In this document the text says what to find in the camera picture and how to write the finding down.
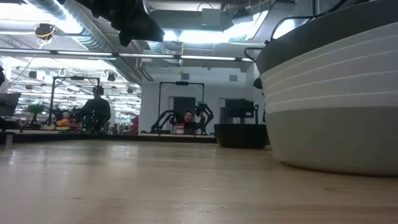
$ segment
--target wooden table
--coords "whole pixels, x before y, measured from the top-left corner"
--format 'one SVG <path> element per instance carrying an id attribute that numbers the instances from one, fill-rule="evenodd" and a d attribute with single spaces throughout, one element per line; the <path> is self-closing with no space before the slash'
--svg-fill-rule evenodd
<path id="1" fill-rule="evenodd" d="M 398 223 L 398 179 L 217 144 L 65 141 L 0 151 L 0 223 Z"/>

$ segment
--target computer monitor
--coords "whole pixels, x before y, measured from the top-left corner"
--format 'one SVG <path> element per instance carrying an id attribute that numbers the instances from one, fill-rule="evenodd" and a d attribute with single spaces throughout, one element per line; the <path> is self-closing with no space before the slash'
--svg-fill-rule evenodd
<path id="1" fill-rule="evenodd" d="M 13 116 L 20 93 L 0 93 L 0 116 Z"/>
<path id="2" fill-rule="evenodd" d="M 254 102 L 251 100 L 225 100 L 226 116 L 228 118 L 253 118 Z"/>

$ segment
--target dark hair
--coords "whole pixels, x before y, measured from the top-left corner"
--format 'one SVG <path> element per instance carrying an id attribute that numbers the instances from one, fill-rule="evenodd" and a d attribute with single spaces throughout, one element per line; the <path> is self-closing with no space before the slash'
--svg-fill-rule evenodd
<path id="1" fill-rule="evenodd" d="M 94 86 L 93 87 L 93 93 L 94 92 L 97 92 L 100 95 L 103 95 L 104 94 L 104 88 L 102 86 Z"/>

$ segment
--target black metal frame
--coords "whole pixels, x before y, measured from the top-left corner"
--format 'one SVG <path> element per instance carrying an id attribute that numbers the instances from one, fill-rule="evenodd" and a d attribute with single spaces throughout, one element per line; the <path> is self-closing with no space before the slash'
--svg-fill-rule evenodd
<path id="1" fill-rule="evenodd" d="M 160 99 L 162 96 L 162 85 L 163 84 L 175 84 L 175 85 L 182 85 L 179 84 L 179 82 L 160 82 L 159 83 L 159 102 L 158 102 L 158 106 L 157 106 L 157 118 L 159 119 L 160 117 Z M 204 102 L 205 101 L 205 84 L 204 83 L 189 83 L 189 82 L 184 82 L 183 85 L 201 85 L 202 87 L 202 92 L 201 92 L 201 101 Z"/>
<path id="2" fill-rule="evenodd" d="M 53 78 L 52 78 L 52 89 L 51 89 L 51 101 L 50 101 L 50 109 L 49 109 L 49 110 L 50 110 L 50 111 L 49 111 L 49 126 L 51 126 L 51 124 L 52 124 L 51 116 L 52 116 L 52 106 L 53 106 L 53 101 L 54 101 L 54 91 L 55 91 L 55 88 L 58 87 L 59 84 L 61 84 L 61 83 L 59 83 L 58 85 L 55 84 L 55 81 L 56 81 L 57 79 L 63 79 L 63 80 L 61 81 L 61 83 L 62 83 L 64 80 L 66 80 L 66 79 L 71 79 L 71 80 L 85 80 L 85 79 L 88 79 L 88 80 L 97 80 L 97 86 L 100 85 L 100 78 L 86 78 L 86 77 L 76 77 L 76 76 L 74 76 L 74 77 L 53 77 Z"/>

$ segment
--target potted plant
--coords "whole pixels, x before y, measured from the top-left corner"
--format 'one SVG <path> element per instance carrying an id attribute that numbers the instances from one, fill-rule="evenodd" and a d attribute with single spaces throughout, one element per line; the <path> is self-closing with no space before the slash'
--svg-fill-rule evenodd
<path id="1" fill-rule="evenodd" d="M 30 126 L 32 129 L 40 129 L 40 124 L 35 124 L 37 121 L 37 115 L 44 111 L 44 105 L 36 104 L 36 105 L 29 105 L 27 107 L 27 111 L 33 114 L 32 121 L 30 122 Z"/>

